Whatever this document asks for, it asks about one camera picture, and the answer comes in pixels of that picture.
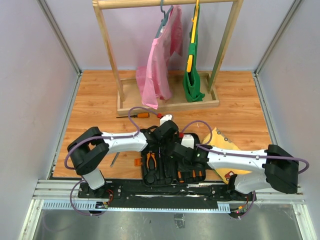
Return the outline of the orange handled needle nose pliers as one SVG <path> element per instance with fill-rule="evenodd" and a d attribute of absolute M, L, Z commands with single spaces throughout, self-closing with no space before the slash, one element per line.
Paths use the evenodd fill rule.
<path fill-rule="evenodd" d="M 157 169 L 157 160 L 154 152 L 150 151 L 147 153 L 146 169 L 148 172 Z"/>

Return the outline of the black orange handled screwdriver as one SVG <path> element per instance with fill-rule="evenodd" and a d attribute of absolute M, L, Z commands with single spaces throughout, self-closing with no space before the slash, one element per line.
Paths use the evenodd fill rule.
<path fill-rule="evenodd" d="M 185 181 L 184 181 L 184 178 L 183 178 L 183 176 L 182 176 L 182 173 L 181 173 L 180 171 L 177 172 L 177 181 L 178 181 L 179 183 L 184 183 L 184 182 L 185 182 Z"/>

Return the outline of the black plastic tool case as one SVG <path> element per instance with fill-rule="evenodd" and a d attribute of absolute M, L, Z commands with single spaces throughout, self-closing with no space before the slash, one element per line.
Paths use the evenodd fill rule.
<path fill-rule="evenodd" d="M 172 184 L 197 184 L 203 182 L 206 179 L 206 170 L 195 170 L 196 178 L 193 178 L 193 170 L 178 170 L 178 164 L 172 158 L 172 149 L 175 143 L 181 144 L 183 135 L 176 132 L 172 143 L 167 147 L 159 148 L 158 150 L 152 150 L 154 146 L 154 138 L 152 131 L 143 130 L 143 133 L 147 133 L 147 142 L 151 143 L 151 146 L 148 146 L 140 153 L 140 157 L 134 160 L 134 165 L 140 167 L 142 182 L 147 187 L 165 187 Z M 200 139 L 195 133 L 191 134 L 194 137 L 194 149 L 196 145 L 200 143 Z M 156 170 L 147 171 L 147 153 L 155 153 L 157 168 Z M 184 183 L 179 183 L 177 181 L 178 171 L 181 172 Z M 202 177 L 199 177 L 199 171 L 202 171 Z"/>

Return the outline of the orange handled awl screwdriver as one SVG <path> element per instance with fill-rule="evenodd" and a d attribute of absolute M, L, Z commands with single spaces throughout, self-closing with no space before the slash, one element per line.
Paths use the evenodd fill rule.
<path fill-rule="evenodd" d="M 117 116 L 117 119 L 121 119 L 121 118 L 139 118 L 139 119 L 145 119 L 145 118 L 149 118 L 150 114 L 148 112 L 143 112 L 143 113 L 137 113 L 137 114 L 132 114 L 130 116 Z"/>

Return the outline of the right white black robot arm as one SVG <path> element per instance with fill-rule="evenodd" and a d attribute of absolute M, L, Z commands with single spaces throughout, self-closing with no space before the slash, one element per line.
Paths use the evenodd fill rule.
<path fill-rule="evenodd" d="M 278 145 L 267 149 L 242 151 L 197 144 L 193 148 L 175 143 L 169 156 L 189 169 L 193 164 L 203 164 L 211 169 L 235 169 L 247 171 L 229 178 L 227 196 L 232 200 L 256 190 L 273 188 L 285 193 L 298 191 L 299 161 Z"/>

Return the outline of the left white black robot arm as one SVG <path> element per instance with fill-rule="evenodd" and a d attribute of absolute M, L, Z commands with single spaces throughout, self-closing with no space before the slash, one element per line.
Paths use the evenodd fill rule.
<path fill-rule="evenodd" d="M 86 181 L 90 193 L 101 198 L 107 193 L 107 185 L 99 164 L 106 155 L 121 152 L 155 154 L 161 144 L 166 143 L 178 131 L 179 127 L 172 120 L 165 121 L 153 131 L 139 129 L 132 133 L 102 132 L 94 126 L 68 146 L 66 160 L 71 159 L 71 169 Z"/>

